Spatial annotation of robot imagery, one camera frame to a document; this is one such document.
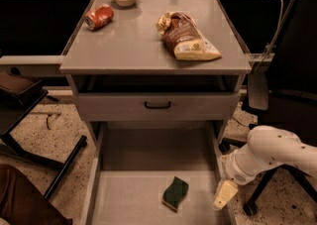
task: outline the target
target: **drawer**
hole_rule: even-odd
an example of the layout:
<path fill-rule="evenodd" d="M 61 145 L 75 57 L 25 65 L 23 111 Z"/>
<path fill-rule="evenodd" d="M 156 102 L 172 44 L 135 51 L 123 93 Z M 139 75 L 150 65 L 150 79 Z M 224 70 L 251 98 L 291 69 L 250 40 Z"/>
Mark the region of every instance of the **drawer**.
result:
<path fill-rule="evenodd" d="M 79 94 L 79 115 L 86 121 L 225 120 L 237 106 L 239 93 Z"/>

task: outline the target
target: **drawer handle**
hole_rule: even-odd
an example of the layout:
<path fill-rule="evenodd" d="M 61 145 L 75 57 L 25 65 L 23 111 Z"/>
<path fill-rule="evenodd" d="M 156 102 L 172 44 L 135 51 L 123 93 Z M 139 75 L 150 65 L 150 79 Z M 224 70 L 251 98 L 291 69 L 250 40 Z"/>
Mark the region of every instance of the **drawer handle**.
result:
<path fill-rule="evenodd" d="M 163 110 L 163 109 L 169 109 L 170 108 L 170 105 L 171 105 L 171 102 L 168 101 L 168 103 L 166 105 L 163 105 L 163 106 L 151 106 L 149 105 L 148 102 L 145 102 L 145 107 L 147 109 L 151 109 L 151 110 Z"/>

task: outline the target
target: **floor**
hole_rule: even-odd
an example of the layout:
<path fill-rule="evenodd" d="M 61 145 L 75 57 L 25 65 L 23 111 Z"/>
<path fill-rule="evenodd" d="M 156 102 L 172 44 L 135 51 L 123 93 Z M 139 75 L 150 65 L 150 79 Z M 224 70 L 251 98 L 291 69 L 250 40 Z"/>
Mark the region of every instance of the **floor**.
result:
<path fill-rule="evenodd" d="M 71 96 L 67 92 L 56 90 L 50 91 L 50 95 L 59 98 L 60 101 L 54 103 L 45 99 L 33 113 L 23 120 L 12 135 L 26 150 L 62 162 L 66 160 L 82 135 L 88 137 L 88 145 L 81 150 L 51 198 L 51 203 L 64 216 L 71 217 L 74 225 L 77 225 L 80 224 L 80 214 L 95 147 L 85 124 L 80 121 L 76 108 L 71 102 Z M 39 112 L 52 114 L 48 120 L 50 128 L 47 125 L 48 115 Z M 240 104 L 234 118 L 228 122 L 225 136 L 246 140 L 249 132 L 246 126 L 255 122 L 256 118 L 242 112 Z M 53 170 L 3 155 L 0 155 L 0 163 L 12 165 L 21 170 L 41 192 L 46 191 L 55 175 Z M 283 169 L 277 171 L 257 201 L 259 214 L 254 217 L 246 216 L 242 209 L 243 203 L 251 195 L 261 176 L 260 174 L 254 182 L 240 187 L 239 193 L 232 200 L 238 225 L 317 224 L 317 205 Z M 313 178 L 309 178 L 309 180 L 317 186 L 317 180 Z M 106 222 L 104 224 L 113 225 L 115 223 Z"/>

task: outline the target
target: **chair leg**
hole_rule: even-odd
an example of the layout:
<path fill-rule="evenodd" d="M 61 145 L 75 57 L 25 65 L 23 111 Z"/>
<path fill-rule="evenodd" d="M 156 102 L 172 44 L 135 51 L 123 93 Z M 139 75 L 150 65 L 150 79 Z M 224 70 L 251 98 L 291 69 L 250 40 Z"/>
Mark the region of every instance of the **chair leg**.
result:
<path fill-rule="evenodd" d="M 276 171 L 277 171 L 277 168 L 268 170 L 264 174 L 264 177 L 261 179 L 256 190 L 254 191 L 252 196 L 249 198 L 249 200 L 244 204 L 244 210 L 248 216 L 254 216 L 258 213 L 258 207 L 256 205 L 256 201 Z"/>
<path fill-rule="evenodd" d="M 222 142 L 228 143 L 228 144 L 233 145 L 233 146 L 238 147 L 238 148 L 241 148 L 242 146 L 244 146 L 246 144 L 246 142 L 237 141 L 235 139 L 229 139 L 229 138 L 223 138 Z"/>
<path fill-rule="evenodd" d="M 302 171 L 294 167 L 287 166 L 286 169 L 290 174 L 298 181 L 302 188 L 308 193 L 308 195 L 317 203 L 317 191 L 307 180 L 306 176 Z"/>
<path fill-rule="evenodd" d="M 23 161 L 30 161 L 51 169 L 61 169 L 63 166 L 59 161 L 45 158 L 24 150 L 10 134 L 2 136 L 1 140 L 6 145 L 5 147 L 3 147 L 3 145 L 0 146 L 0 153 L 2 154 L 10 155 Z"/>
<path fill-rule="evenodd" d="M 44 194 L 44 198 L 46 200 L 49 200 L 50 197 L 52 196 L 53 192 L 57 188 L 58 184 L 60 183 L 61 179 L 67 172 L 68 168 L 71 166 L 73 160 L 79 153 L 80 149 L 85 147 L 87 145 L 87 137 L 86 136 L 81 136 L 80 140 L 77 142 L 76 146 L 68 156 L 66 162 L 63 164 L 62 169 L 58 172 L 58 174 L 55 176 L 53 179 L 52 183 L 50 184 L 49 188 L 47 189 L 46 193 Z"/>

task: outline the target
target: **wheel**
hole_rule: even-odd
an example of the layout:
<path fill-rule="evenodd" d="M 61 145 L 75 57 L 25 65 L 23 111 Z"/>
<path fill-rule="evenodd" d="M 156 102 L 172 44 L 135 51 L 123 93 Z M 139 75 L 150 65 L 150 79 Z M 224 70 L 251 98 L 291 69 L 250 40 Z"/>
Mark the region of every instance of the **wheel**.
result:
<path fill-rule="evenodd" d="M 257 126 L 257 124 L 249 124 L 249 129 L 252 130 Z"/>
<path fill-rule="evenodd" d="M 244 204 L 244 211 L 247 216 L 255 216 L 259 212 L 258 207 L 255 203 Z"/>
<path fill-rule="evenodd" d="M 230 144 L 227 142 L 221 142 L 218 146 L 218 149 L 222 154 L 226 154 L 230 151 Z"/>

